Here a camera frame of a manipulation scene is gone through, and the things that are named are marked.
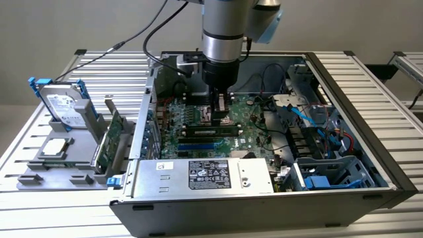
blue plastic clip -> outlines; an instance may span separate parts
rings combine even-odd
[[[52,79],[51,78],[40,78],[37,81],[36,81],[36,84],[37,85],[49,85],[52,83]]]
[[[113,177],[108,178],[105,185],[108,187],[120,187],[120,178],[113,178]]]
[[[304,179],[306,187],[308,190],[324,190],[324,189],[346,189],[359,188],[362,181],[358,179],[348,184],[330,185],[328,178],[326,176],[308,176]]]
[[[31,77],[31,78],[28,79],[28,83],[29,83],[29,87],[32,88],[32,91],[33,91],[33,93],[35,93],[35,96],[37,96],[37,98],[40,98],[40,97],[41,97],[41,94],[40,94],[40,91],[39,91],[39,89],[37,89],[37,85],[35,84],[35,77]]]

warning label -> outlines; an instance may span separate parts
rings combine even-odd
[[[188,173],[188,187],[192,190],[231,188],[227,160],[189,161]]]

motherboard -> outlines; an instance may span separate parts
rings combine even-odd
[[[263,148],[271,148],[268,134],[253,126],[251,121],[256,105],[255,97],[235,96],[229,114],[220,123],[223,128],[227,128],[228,136],[205,135],[191,138],[184,132],[187,127],[201,126],[207,128],[203,130],[204,133],[211,130],[211,127],[207,127],[211,121],[209,107],[187,105],[183,99],[172,99],[157,110],[161,117],[161,159],[243,158],[248,153],[253,153],[256,158],[265,158],[271,164],[273,153]],[[265,128],[264,123],[257,121],[256,124]],[[233,130],[239,133],[236,136],[231,136]]]

black cable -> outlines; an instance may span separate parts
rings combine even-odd
[[[260,81],[261,81],[261,75],[260,75],[259,73],[253,73],[253,74],[249,76],[249,78],[248,78],[248,80],[245,81],[245,83],[243,84],[243,86],[240,86],[236,90],[233,90],[233,92],[237,92],[239,90],[241,90],[243,87],[245,87],[245,85],[249,83],[249,81],[253,79],[255,76],[257,76],[259,79],[260,79]]]
[[[57,80],[61,79],[64,76],[67,76],[67,74],[71,73],[73,70],[76,70],[76,69],[84,67],[85,65],[91,64],[92,62],[97,61],[97,60],[101,59],[104,56],[107,56],[108,54],[111,54],[112,52],[115,52],[116,50],[119,50],[119,49],[125,45],[125,43],[128,43],[131,40],[133,40],[133,39],[149,28],[149,26],[153,24],[155,20],[157,19],[159,15],[160,15],[160,13],[161,13],[161,11],[163,11],[163,9],[164,9],[164,6],[165,6],[167,2],[168,2],[168,0],[164,1],[164,3],[163,3],[163,5],[161,5],[161,7],[160,7],[160,9],[159,9],[159,11],[157,11],[157,13],[156,13],[156,15],[153,16],[151,22],[147,24],[147,26],[145,26],[133,36],[131,36],[127,40],[124,40],[124,41],[119,42],[116,45],[113,45],[113,47],[109,48],[109,49],[107,50],[107,52],[104,52],[104,54],[100,55],[97,58],[95,58],[93,60],[91,60],[91,61],[88,61],[87,63],[81,64],[80,66],[73,67],[73,68],[69,69],[67,72],[64,72],[64,73],[55,79],[55,81],[57,81]]]
[[[176,82],[173,83],[173,86],[172,86],[172,96],[175,96],[176,85],[180,83],[187,87],[187,82],[183,79],[176,80]]]
[[[247,54],[245,54],[245,58],[239,61],[240,63],[243,63],[243,62],[248,59],[249,51],[251,51],[251,46],[252,46],[252,39],[251,39],[251,38],[247,38]]]
[[[255,110],[257,109],[259,105],[260,105],[260,104],[265,104],[268,101],[271,101],[271,99],[264,100],[263,102],[260,102],[260,103],[255,106],[255,108],[252,109],[252,112],[251,112],[251,114],[249,114],[249,120],[251,120],[251,117],[252,117],[253,112],[255,112]],[[255,123],[252,120],[251,120],[251,122],[252,122],[252,125],[253,125],[259,130],[261,130],[261,131],[264,131],[264,132],[267,132],[267,133],[268,133],[268,132],[276,132],[276,133],[280,133],[282,135],[286,135],[286,133],[283,133],[282,131],[264,129],[264,128],[259,127],[259,126],[256,125],[256,123]]]
[[[268,65],[265,66],[263,72],[261,72],[261,91],[263,91],[263,92],[265,91],[265,85],[264,85],[265,71],[268,70],[268,68],[269,68],[271,66],[278,66],[278,67],[280,68],[280,70],[282,70],[282,82],[283,82],[283,80],[284,80],[286,70],[284,70],[284,68],[282,67],[282,65],[278,64],[278,63],[271,63],[271,64],[268,64]]]
[[[418,102],[418,99],[419,99],[419,97],[420,97],[422,95],[423,95],[423,89],[420,89],[419,93],[416,94],[415,99],[412,100],[412,103],[411,103],[411,105],[410,105],[410,107],[408,107],[410,110],[411,110],[412,107],[415,106],[415,104],[416,104],[416,102]]]
[[[181,10],[185,8],[185,6],[188,5],[188,2],[185,2],[183,4],[183,6],[177,9],[177,11],[164,20],[164,22],[151,31],[151,33],[147,35],[144,43],[143,43],[143,51],[144,54],[148,56],[148,58],[157,62],[160,65],[163,65],[164,67],[168,67],[171,70],[176,71],[177,73],[183,74],[184,76],[189,77],[191,75],[181,71],[179,68],[175,68],[173,66],[168,65],[167,63],[161,62],[159,59],[156,59],[156,57],[148,52],[147,50],[147,44],[148,44],[148,40],[151,39],[151,37],[153,36],[153,34],[160,30],[160,28],[175,18],[175,16],[181,12]]]
[[[279,147],[279,148],[276,148],[276,149],[268,149],[268,148],[264,147],[264,144],[261,144],[261,148],[265,149],[267,151],[280,150],[280,149],[283,149],[283,148],[286,148],[286,147],[288,147],[288,146],[290,146],[290,145],[284,145],[284,146],[282,146],[282,147]]]

metal rail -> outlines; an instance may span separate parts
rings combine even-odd
[[[81,60],[91,59],[96,54],[100,53],[88,52]],[[316,56],[420,194],[394,209],[375,210],[346,228],[207,236],[209,238],[423,237],[422,123],[355,57],[342,52],[316,52]],[[145,60],[140,52],[111,54],[72,74],[71,79],[83,78],[87,82],[91,97],[96,99],[96,109],[101,113],[107,114],[108,111],[100,99],[112,94],[121,99],[116,102],[117,109],[129,119],[136,119],[147,79]],[[0,166],[4,163],[0,191],[7,191],[0,193],[0,237],[131,237],[108,208],[117,190],[12,192],[16,191],[16,175],[27,168],[23,158],[33,157],[49,133],[48,120],[47,112],[39,107],[0,159]]]
[[[414,79],[423,89],[423,52],[394,52],[394,57],[388,64]]]

